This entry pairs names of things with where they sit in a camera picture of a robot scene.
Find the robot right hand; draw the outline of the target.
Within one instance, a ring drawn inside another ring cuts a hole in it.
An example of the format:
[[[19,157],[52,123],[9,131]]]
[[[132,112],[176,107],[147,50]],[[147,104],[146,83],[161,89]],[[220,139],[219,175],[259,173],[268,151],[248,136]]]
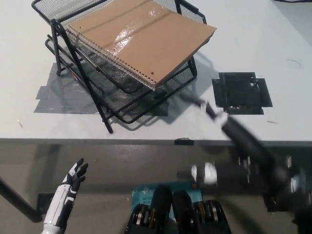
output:
[[[209,103],[198,97],[181,94],[180,98],[205,109],[206,114],[232,143],[249,156],[251,162],[258,165],[260,175],[270,190],[277,192],[291,183],[292,175],[289,170],[283,164],[278,163],[259,140],[235,118],[226,112],[216,113]]]

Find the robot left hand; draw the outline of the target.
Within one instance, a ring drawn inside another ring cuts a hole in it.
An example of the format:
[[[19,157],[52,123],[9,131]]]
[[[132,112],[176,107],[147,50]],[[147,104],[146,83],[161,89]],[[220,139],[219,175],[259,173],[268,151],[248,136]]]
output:
[[[68,171],[54,193],[44,219],[44,230],[50,229],[54,233],[61,233],[66,229],[80,184],[85,180],[87,168],[88,164],[81,158]]]

